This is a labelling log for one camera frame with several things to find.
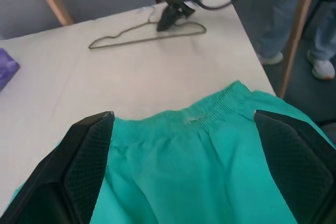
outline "clothes hanger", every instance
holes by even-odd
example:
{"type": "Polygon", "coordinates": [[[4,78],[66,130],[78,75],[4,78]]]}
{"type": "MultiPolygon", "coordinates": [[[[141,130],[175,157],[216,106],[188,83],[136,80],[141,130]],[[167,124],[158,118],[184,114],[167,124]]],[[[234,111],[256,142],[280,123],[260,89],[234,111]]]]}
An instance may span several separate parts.
{"type": "MultiPolygon", "coordinates": [[[[173,35],[166,35],[166,36],[160,36],[160,37],[153,37],[153,38],[148,38],[148,39],[138,39],[138,40],[132,40],[132,41],[127,41],[127,42],[122,42],[122,43],[116,43],[116,44],[107,44],[107,45],[102,45],[102,46],[95,46],[95,44],[97,44],[98,42],[104,41],[106,39],[117,39],[119,37],[121,37],[123,34],[128,33],[129,31],[133,31],[133,30],[137,30],[141,27],[147,26],[147,25],[157,25],[159,22],[153,22],[151,21],[151,17],[154,15],[156,9],[154,6],[150,6],[153,8],[152,13],[149,15],[147,22],[139,24],[137,26],[133,26],[130,27],[126,30],[121,31],[120,33],[118,33],[115,36],[104,36],[101,37],[99,39],[94,40],[90,45],[89,45],[89,49],[93,50],[93,49],[103,49],[103,48],[111,48],[111,47],[117,47],[117,46],[125,46],[125,45],[131,45],[131,44],[137,44],[137,43],[142,43],[142,42],[147,42],[147,41],[154,41],[154,40],[163,40],[163,39],[170,39],[170,38],[176,38],[176,37],[186,37],[186,36],[194,36],[194,35],[200,35],[200,34],[205,34],[206,33],[206,27],[203,26],[200,23],[197,22],[192,22],[192,21],[188,21],[188,22],[184,22],[182,24],[175,24],[176,27],[183,27],[183,26],[187,26],[187,25],[194,25],[194,26],[198,26],[200,28],[202,28],[201,31],[196,31],[193,33],[188,33],[188,34],[173,34],[173,35]]],[[[147,7],[143,7],[142,9],[140,9],[138,11],[138,13],[143,10],[146,9],[147,7]]]]}

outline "wooden pole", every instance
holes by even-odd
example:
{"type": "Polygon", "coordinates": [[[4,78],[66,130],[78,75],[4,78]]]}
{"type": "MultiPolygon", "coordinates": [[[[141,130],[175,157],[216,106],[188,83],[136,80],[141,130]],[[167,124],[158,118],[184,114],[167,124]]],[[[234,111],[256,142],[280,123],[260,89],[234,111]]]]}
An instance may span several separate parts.
{"type": "Polygon", "coordinates": [[[292,29],[286,46],[285,57],[283,59],[284,61],[282,64],[280,87],[277,92],[278,96],[282,99],[284,98],[286,93],[290,73],[292,70],[296,51],[298,49],[299,41],[306,21],[306,16],[310,3],[311,0],[298,0],[292,29]]]}
{"type": "Polygon", "coordinates": [[[50,8],[55,13],[59,22],[63,26],[69,26],[74,23],[61,0],[46,0],[46,1],[48,2],[50,8]]]}

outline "floor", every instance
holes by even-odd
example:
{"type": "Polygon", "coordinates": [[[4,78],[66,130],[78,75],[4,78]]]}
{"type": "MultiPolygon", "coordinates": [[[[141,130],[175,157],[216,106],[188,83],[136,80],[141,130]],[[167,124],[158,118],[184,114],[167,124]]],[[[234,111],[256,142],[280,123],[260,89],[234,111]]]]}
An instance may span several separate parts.
{"type": "MultiPolygon", "coordinates": [[[[256,41],[270,19],[272,0],[239,0],[234,6],[252,45],[256,47],[256,41]]],[[[309,44],[309,39],[300,42],[285,101],[315,122],[336,119],[336,80],[324,82],[313,77],[306,60],[309,44]]],[[[332,62],[336,66],[336,57],[332,62]]],[[[281,64],[264,69],[274,90],[277,90],[281,64]]]]}

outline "white shoe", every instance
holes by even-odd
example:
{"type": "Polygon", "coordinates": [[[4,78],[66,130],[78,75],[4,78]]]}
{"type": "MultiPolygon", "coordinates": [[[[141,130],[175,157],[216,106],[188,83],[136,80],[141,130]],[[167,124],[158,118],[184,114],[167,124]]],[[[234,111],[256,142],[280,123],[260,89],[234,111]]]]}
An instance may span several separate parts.
{"type": "Polygon", "coordinates": [[[315,59],[310,51],[307,53],[309,62],[313,65],[313,75],[321,80],[331,80],[335,77],[335,69],[329,60],[315,59]]]}
{"type": "Polygon", "coordinates": [[[263,66],[278,64],[282,62],[284,58],[281,52],[278,52],[273,58],[263,58],[262,56],[258,54],[257,54],[257,57],[260,61],[260,64],[262,64],[263,66]]]}

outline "teal fabric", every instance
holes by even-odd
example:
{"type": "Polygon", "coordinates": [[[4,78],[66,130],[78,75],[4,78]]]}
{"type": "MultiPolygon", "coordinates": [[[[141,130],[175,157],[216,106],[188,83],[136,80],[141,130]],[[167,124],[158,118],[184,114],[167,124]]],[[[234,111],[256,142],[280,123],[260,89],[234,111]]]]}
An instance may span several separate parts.
{"type": "Polygon", "coordinates": [[[181,111],[117,118],[91,224],[296,223],[268,170],[256,109],[309,122],[331,144],[302,112],[240,82],[181,111]]]}

